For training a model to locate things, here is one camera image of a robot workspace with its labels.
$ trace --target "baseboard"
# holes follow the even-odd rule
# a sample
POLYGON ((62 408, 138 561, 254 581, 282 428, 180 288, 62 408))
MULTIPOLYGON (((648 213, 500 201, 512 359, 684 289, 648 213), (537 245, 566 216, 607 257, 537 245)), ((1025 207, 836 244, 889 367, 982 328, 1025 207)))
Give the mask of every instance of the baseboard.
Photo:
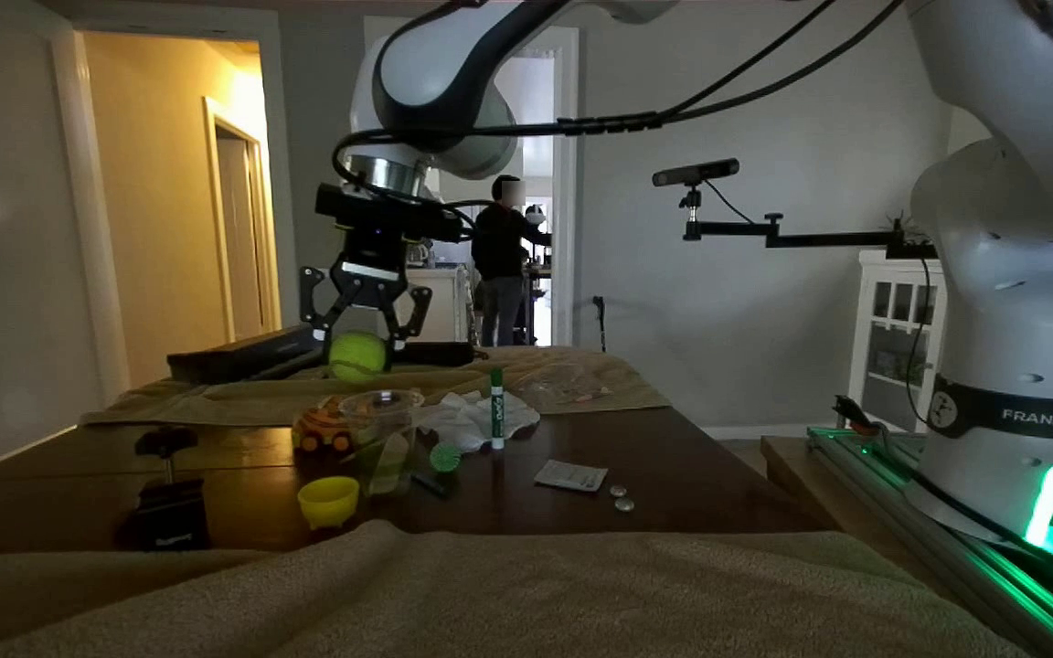
POLYGON ((790 425, 748 425, 726 427, 702 427, 702 433, 710 435, 714 441, 753 440, 763 437, 807 437, 807 428, 814 425, 830 425, 829 422, 799 422, 790 425))

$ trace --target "small yellow bowl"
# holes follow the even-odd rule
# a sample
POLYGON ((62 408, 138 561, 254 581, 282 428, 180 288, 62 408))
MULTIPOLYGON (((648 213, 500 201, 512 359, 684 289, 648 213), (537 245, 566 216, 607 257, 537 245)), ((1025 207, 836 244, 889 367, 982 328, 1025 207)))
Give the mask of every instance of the small yellow bowl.
POLYGON ((338 529, 356 514, 360 483, 351 478, 322 478, 306 483, 298 499, 311 530, 338 529))

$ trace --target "man in black shirt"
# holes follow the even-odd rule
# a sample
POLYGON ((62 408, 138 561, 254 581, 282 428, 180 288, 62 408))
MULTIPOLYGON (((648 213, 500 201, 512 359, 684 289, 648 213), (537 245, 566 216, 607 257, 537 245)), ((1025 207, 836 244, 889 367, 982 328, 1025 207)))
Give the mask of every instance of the man in black shirt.
POLYGON ((551 236, 540 233, 514 205, 525 204, 522 180, 502 175, 490 188, 493 205, 486 205, 474 220, 471 253, 481 275, 481 345, 513 345, 515 318, 523 303, 522 240, 534 245, 551 246, 551 236))

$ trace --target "plastic cup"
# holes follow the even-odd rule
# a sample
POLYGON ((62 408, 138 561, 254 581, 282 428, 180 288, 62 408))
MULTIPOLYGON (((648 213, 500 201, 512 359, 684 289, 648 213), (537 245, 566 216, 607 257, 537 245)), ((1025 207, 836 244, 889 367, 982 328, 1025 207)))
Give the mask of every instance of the plastic cup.
POLYGON ((413 414, 425 403, 418 392, 367 392, 339 403, 347 421, 360 493, 403 495, 412 474, 413 414))

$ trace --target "yellow tennis ball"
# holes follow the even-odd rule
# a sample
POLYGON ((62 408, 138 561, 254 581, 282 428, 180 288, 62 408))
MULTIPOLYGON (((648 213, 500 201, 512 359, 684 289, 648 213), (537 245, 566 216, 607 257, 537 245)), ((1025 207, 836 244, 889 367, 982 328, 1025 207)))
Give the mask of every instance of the yellow tennis ball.
POLYGON ((331 342, 327 365, 337 379, 361 384, 384 372, 385 356, 384 341, 379 336, 347 332, 331 342))

